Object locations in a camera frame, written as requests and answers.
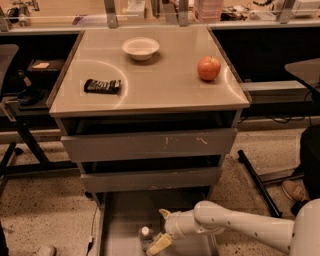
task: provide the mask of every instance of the tabletop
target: tabletop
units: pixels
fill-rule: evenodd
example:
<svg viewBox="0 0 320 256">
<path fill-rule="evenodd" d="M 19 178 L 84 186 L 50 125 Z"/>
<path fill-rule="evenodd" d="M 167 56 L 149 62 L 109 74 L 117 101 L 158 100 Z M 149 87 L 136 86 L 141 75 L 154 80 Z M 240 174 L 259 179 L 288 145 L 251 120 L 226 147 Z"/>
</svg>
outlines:
<svg viewBox="0 0 320 256">
<path fill-rule="evenodd" d="M 121 49 L 134 37 L 148 37 L 160 49 L 147 61 L 135 61 Z M 207 55 L 221 62 L 219 76 L 201 80 L 198 61 Z M 88 79 L 121 80 L 116 95 L 84 92 Z M 53 117 L 130 113 L 237 110 L 249 101 L 206 26 L 87 29 L 56 98 Z"/>
</svg>

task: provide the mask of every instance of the bottle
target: bottle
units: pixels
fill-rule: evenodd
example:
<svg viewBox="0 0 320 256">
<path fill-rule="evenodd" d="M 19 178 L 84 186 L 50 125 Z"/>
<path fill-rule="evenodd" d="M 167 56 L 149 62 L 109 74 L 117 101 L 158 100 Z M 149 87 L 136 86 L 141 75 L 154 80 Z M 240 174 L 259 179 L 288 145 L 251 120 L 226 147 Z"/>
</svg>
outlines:
<svg viewBox="0 0 320 256">
<path fill-rule="evenodd" d="M 23 4 L 19 7 L 19 25 L 20 27 L 26 27 L 30 25 L 29 16 L 30 12 L 28 10 L 28 7 Z"/>
<path fill-rule="evenodd" d="M 143 251 L 147 251 L 151 243 L 154 241 L 154 232 L 151 228 L 143 227 L 139 230 L 139 239 Z"/>
</svg>

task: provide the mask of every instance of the chair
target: chair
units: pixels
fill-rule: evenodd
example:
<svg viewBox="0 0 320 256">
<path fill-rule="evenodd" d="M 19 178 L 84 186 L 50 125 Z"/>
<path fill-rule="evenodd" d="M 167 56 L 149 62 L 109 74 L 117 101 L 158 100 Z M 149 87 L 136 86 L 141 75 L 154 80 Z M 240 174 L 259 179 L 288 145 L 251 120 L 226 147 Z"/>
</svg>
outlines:
<svg viewBox="0 0 320 256">
<path fill-rule="evenodd" d="M 51 162 L 47 158 L 44 151 L 39 146 L 38 142 L 31 134 L 27 125 L 21 121 L 17 120 L 14 111 L 10 107 L 10 100 L 5 99 L 4 97 L 4 88 L 5 88 L 5 77 L 6 73 L 12 64 L 15 56 L 19 51 L 19 47 L 15 44 L 4 44 L 0 45 L 0 108 L 9 119 L 9 121 L 14 126 L 15 130 L 18 132 L 22 140 L 27 144 L 33 155 L 39 161 L 38 164 L 27 164 L 27 165 L 17 165 L 17 166 L 8 166 L 10 159 L 13 157 L 13 153 L 16 155 L 21 154 L 21 149 L 16 147 L 16 143 L 10 143 L 2 161 L 0 164 L 0 176 L 1 175 L 10 175 L 10 174 L 21 174 L 29 172 L 38 172 L 38 171 L 48 171 L 48 170 L 59 170 L 59 169 L 69 169 L 76 168 L 76 165 L 71 161 L 60 161 L 60 162 Z"/>
</svg>

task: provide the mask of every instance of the cable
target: cable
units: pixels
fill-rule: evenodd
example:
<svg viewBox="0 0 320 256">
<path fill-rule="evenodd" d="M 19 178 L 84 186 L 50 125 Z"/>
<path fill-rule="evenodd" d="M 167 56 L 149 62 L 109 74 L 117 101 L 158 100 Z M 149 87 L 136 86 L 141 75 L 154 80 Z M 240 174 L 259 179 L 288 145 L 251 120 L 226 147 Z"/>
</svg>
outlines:
<svg viewBox="0 0 320 256">
<path fill-rule="evenodd" d="M 89 255 L 89 252 L 91 251 L 91 249 L 93 247 L 93 240 L 94 240 L 93 239 L 93 227 L 94 227 L 94 222 L 95 222 L 97 210 L 98 210 L 98 206 L 96 206 L 96 209 L 94 210 L 94 214 L 93 214 L 93 219 L 92 219 L 92 224 L 91 224 L 91 234 L 90 234 L 90 237 L 89 237 L 89 243 L 88 243 L 86 256 Z"/>
</svg>

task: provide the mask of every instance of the black chair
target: black chair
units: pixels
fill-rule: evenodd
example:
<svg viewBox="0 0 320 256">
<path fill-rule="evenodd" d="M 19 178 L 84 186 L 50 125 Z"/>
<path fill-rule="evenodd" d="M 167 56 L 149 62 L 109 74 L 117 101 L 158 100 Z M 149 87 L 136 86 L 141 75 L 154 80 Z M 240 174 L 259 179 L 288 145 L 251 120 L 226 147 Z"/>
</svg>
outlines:
<svg viewBox="0 0 320 256">
<path fill-rule="evenodd" d="M 312 103 L 316 108 L 320 108 L 320 58 L 288 63 L 285 65 L 285 69 L 292 75 L 294 79 L 303 84 L 309 89 L 311 93 Z M 291 175 L 282 175 L 288 172 L 284 170 L 273 175 L 272 178 L 264 178 L 267 175 L 258 175 L 252 167 L 250 161 L 247 159 L 245 153 L 242 150 L 238 151 L 239 161 L 242 162 L 247 168 L 251 178 L 258 187 L 260 193 L 269 206 L 270 214 L 272 217 L 281 218 L 282 212 L 279 211 L 277 205 L 269 195 L 266 185 L 280 183 L 284 180 L 295 180 L 304 178 L 303 164 L 300 163 Z M 296 215 L 305 202 L 297 202 L 291 209 L 291 212 Z"/>
<path fill-rule="evenodd" d="M 10 106 L 10 99 L 6 100 L 4 97 L 6 74 L 10 68 L 10 65 L 12 65 L 12 62 L 15 56 L 17 55 L 18 51 L 19 47 L 15 44 L 0 45 L 0 109 L 4 112 L 8 120 L 11 122 L 15 130 L 18 132 L 22 140 L 27 144 L 27 146 L 29 147 L 33 155 L 36 157 L 36 159 L 39 161 L 39 163 L 8 166 L 8 163 L 10 162 L 10 159 L 13 157 L 14 153 L 16 153 L 16 155 L 22 153 L 22 150 L 16 147 L 16 143 L 12 142 L 10 143 L 1 161 L 0 176 L 76 168 L 76 165 L 71 161 L 49 161 L 46 154 L 41 149 L 34 136 L 31 134 L 27 125 L 23 121 L 16 119 L 15 113 L 14 111 L 12 111 L 12 108 Z"/>
</svg>

